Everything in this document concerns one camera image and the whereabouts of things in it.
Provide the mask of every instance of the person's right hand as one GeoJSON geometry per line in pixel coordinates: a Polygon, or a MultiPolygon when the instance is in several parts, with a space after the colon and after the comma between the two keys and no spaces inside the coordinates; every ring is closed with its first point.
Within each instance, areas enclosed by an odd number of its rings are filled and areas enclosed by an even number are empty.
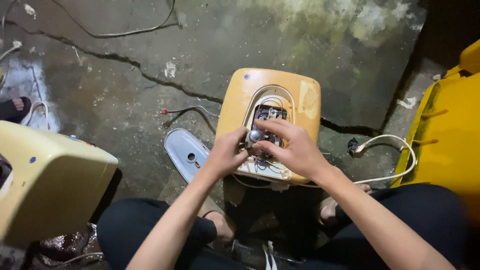
{"type": "Polygon", "coordinates": [[[318,147],[313,143],[308,132],[283,119],[255,120],[255,124],[262,130],[275,133],[286,140],[287,146],[280,148],[269,141],[259,141],[253,148],[267,151],[292,172],[310,180],[318,178],[319,169],[329,168],[318,147]]]}

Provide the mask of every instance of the floor crack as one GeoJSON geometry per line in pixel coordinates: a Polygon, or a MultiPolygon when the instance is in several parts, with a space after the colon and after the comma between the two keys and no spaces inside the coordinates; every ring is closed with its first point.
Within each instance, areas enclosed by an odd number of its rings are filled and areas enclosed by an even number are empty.
{"type": "Polygon", "coordinates": [[[83,48],[77,46],[73,41],[71,41],[67,38],[58,37],[58,36],[46,33],[42,30],[37,30],[37,31],[34,31],[34,32],[28,31],[27,29],[23,28],[22,26],[20,26],[19,24],[17,24],[14,21],[6,20],[5,22],[7,24],[14,25],[14,26],[20,28],[22,31],[24,31],[25,33],[27,33],[29,35],[43,35],[43,36],[46,36],[48,38],[59,41],[63,44],[66,44],[68,46],[74,46],[75,48],[77,48],[78,50],[80,50],[81,52],[83,52],[85,54],[88,54],[88,55],[91,55],[91,56],[94,56],[94,57],[97,57],[97,58],[101,58],[101,59],[109,59],[109,60],[115,60],[115,61],[119,61],[119,62],[123,62],[123,63],[128,63],[128,64],[138,68],[138,70],[140,71],[140,74],[145,79],[147,79],[149,81],[152,81],[154,83],[163,85],[163,86],[171,86],[171,87],[173,87],[177,90],[182,91],[183,93],[185,93],[185,95],[187,95],[189,97],[204,98],[204,99],[206,99],[208,101],[211,101],[211,102],[220,103],[220,104],[223,103],[222,98],[214,98],[214,97],[208,96],[206,94],[194,93],[194,92],[191,92],[191,91],[185,89],[181,84],[174,83],[174,82],[167,82],[167,81],[161,80],[157,77],[150,76],[150,75],[148,75],[148,74],[146,74],[145,72],[142,71],[142,65],[140,64],[140,62],[132,60],[131,58],[129,58],[127,56],[122,56],[122,55],[119,55],[117,53],[98,53],[98,52],[90,51],[90,50],[83,49],[83,48]]]}

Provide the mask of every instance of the black cable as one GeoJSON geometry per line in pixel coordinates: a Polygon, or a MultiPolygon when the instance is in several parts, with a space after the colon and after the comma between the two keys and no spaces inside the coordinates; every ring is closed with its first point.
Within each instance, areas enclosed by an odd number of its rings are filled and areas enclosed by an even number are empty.
{"type": "MultiPolygon", "coordinates": [[[[172,2],[172,7],[170,8],[170,12],[168,13],[168,16],[167,18],[158,26],[154,26],[154,27],[151,27],[151,28],[147,28],[147,29],[140,29],[140,30],[133,30],[133,31],[129,31],[129,32],[125,32],[125,33],[118,33],[118,34],[94,34],[90,31],[88,31],[85,27],[83,27],[69,12],[68,10],[60,3],[58,3],[56,0],[52,0],[52,2],[54,2],[56,5],[58,5],[60,8],[62,8],[65,13],[67,13],[67,15],[70,17],[70,19],[72,19],[72,21],[77,24],[82,30],[84,30],[87,34],[89,34],[90,36],[92,37],[96,37],[96,38],[111,38],[111,37],[124,37],[124,36],[129,36],[129,35],[135,35],[135,34],[139,34],[139,33],[145,33],[145,32],[151,32],[151,31],[155,31],[157,29],[160,29],[162,28],[162,26],[164,26],[164,24],[168,21],[168,19],[170,18],[170,16],[172,15],[173,13],[173,7],[175,7],[175,0],[173,0],[172,2]]],[[[166,25],[165,27],[167,26],[174,26],[174,25],[180,25],[180,23],[175,23],[175,24],[171,24],[171,25],[166,25]]]]}

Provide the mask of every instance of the black pants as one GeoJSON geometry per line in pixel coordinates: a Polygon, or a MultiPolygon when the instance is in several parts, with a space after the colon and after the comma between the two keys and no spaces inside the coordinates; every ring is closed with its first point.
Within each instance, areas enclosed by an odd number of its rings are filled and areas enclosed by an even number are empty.
{"type": "MultiPolygon", "coordinates": [[[[454,266],[463,262],[467,225],[460,199],[450,190],[411,184],[372,194],[454,266]]],[[[112,270],[123,270],[168,205],[150,199],[126,199],[112,204],[101,216],[98,242],[112,270]]],[[[355,224],[340,207],[336,217],[345,226],[320,247],[300,269],[387,269],[355,224]]],[[[176,269],[246,269],[215,253],[206,244],[216,238],[212,221],[197,218],[177,261],[176,269]]]]}

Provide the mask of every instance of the black sandal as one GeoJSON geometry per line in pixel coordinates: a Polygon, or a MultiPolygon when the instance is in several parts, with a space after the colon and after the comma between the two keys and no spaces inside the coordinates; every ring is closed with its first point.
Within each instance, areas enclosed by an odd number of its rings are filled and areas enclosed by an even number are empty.
{"type": "Polygon", "coordinates": [[[0,120],[20,124],[32,107],[32,102],[30,102],[29,98],[21,97],[21,99],[24,103],[24,109],[21,111],[17,110],[12,99],[0,103],[0,120]]]}

